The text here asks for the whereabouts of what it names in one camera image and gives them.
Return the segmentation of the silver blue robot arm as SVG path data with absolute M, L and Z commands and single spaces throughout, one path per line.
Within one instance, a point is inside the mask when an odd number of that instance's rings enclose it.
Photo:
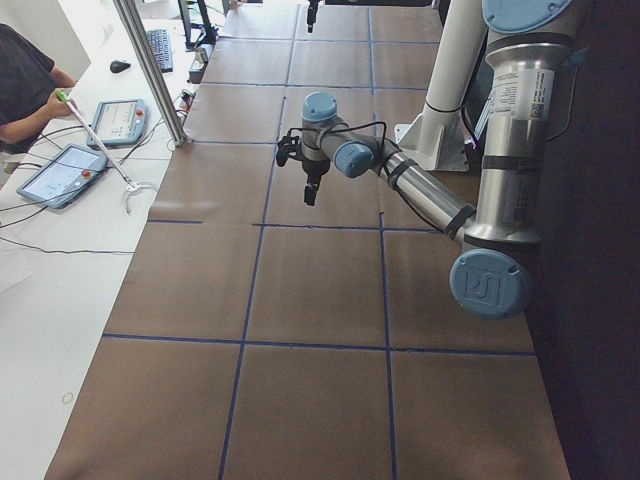
M 327 93 L 308 95 L 296 137 L 277 161 L 298 160 L 313 205 L 330 168 L 375 172 L 462 249 L 449 285 L 486 318 L 523 311 L 540 242 L 534 215 L 555 78 L 575 50 L 588 1 L 454 1 L 422 112 L 393 139 L 348 125 Z

